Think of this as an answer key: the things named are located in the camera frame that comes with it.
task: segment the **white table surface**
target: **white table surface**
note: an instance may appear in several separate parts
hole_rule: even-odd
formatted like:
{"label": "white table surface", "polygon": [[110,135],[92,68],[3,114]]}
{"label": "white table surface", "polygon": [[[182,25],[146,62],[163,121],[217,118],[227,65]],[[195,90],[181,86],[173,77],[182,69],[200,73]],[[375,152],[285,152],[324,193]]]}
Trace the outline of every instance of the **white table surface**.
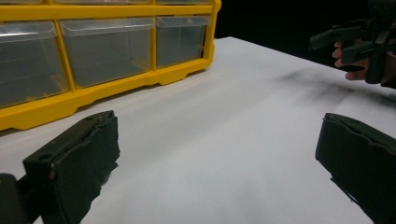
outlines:
{"label": "white table surface", "polygon": [[372,223],[315,150],[328,112],[396,136],[395,91],[236,38],[215,44],[212,65],[184,80],[0,132],[0,172],[21,178],[24,158],[80,119],[114,110],[120,166],[83,224]]}

